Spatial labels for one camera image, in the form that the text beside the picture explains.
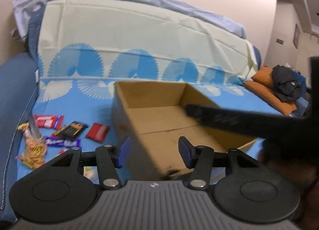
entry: purple chocolate wrapper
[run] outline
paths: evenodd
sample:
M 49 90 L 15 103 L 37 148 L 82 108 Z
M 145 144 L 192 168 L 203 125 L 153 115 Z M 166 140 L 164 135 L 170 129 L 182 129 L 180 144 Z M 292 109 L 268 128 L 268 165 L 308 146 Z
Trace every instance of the purple chocolate wrapper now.
M 53 147 L 80 147 L 81 148 L 81 140 L 76 139 L 74 141 L 60 139 L 58 137 L 46 137 L 45 144 L 47 146 Z

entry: sheet with fan pattern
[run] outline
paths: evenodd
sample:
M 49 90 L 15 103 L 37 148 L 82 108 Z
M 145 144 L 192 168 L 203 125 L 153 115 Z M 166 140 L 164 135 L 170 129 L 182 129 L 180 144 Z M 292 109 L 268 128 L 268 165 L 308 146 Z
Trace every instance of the sheet with fan pattern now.
M 64 115 L 64 124 L 109 125 L 103 144 L 116 145 L 113 84 L 129 79 L 189 82 L 222 107 L 280 115 L 241 86 L 256 72 L 253 52 L 248 41 L 167 9 L 116 0 L 52 1 L 39 36 L 33 113 Z M 84 152 L 100 146 L 84 137 L 88 130 L 80 136 Z M 54 130 L 41 131 L 49 136 Z M 255 146 L 253 156 L 260 142 Z M 49 147 L 46 161 L 60 150 Z M 29 172 L 18 162 L 18 179 Z M 118 173 L 130 178 L 129 168 Z
M 247 40 L 194 17 L 120 0 L 49 2 L 38 53 L 47 78 L 241 84 L 258 70 Z

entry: logo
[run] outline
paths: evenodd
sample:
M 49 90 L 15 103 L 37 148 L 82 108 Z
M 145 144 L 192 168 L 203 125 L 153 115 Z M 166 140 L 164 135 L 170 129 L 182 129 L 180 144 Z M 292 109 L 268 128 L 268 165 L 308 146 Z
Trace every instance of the logo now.
M 150 186 L 151 186 L 152 188 L 156 188 L 156 187 L 159 186 L 159 184 L 157 184 L 156 182 L 153 182 L 153 183 L 150 184 Z

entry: black snack package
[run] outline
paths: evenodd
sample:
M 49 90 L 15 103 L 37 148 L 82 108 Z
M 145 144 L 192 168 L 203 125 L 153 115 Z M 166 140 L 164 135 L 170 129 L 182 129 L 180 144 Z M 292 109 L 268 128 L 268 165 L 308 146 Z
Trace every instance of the black snack package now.
M 58 133 L 58 137 L 66 138 L 68 140 L 75 140 L 88 126 L 86 124 L 73 121 L 61 132 Z

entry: candy bar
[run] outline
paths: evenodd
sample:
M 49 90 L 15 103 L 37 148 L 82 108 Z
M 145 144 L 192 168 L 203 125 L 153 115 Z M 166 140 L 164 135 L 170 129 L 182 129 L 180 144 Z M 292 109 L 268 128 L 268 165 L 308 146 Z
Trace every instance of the candy bar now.
M 81 147 L 81 140 L 64 140 L 58 137 L 47 137 L 45 144 L 53 147 Z
M 94 123 L 85 137 L 90 138 L 99 143 L 103 143 L 105 136 L 109 130 L 110 127 L 107 125 Z
M 61 133 L 66 128 L 66 125 L 62 126 L 60 129 L 56 130 L 54 133 L 51 134 L 53 137 L 57 137 L 59 133 Z
M 64 116 L 34 115 L 40 128 L 60 129 Z
M 73 121 L 65 129 L 58 133 L 57 136 L 68 140 L 75 140 L 86 128 L 88 128 L 86 124 Z

